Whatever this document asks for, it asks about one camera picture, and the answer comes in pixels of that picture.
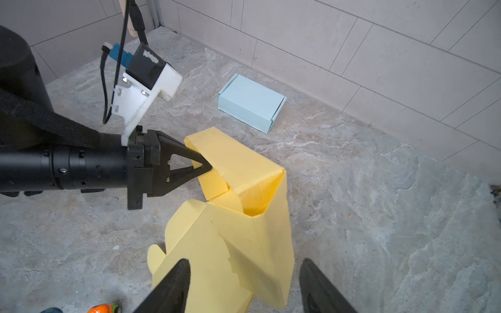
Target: tiled wall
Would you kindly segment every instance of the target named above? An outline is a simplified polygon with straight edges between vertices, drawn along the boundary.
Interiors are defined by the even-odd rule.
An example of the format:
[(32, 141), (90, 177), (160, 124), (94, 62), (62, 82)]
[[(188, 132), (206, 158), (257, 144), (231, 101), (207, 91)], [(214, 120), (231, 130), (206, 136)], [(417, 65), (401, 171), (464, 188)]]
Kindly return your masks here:
[[(146, 0), (136, 3), (151, 31)], [(122, 22), (118, 0), (5, 0), (0, 10), (0, 25), (28, 42), (46, 84), (100, 57), (103, 42), (119, 42)]]
[(166, 27), (501, 184), (498, 0), (160, 0)]

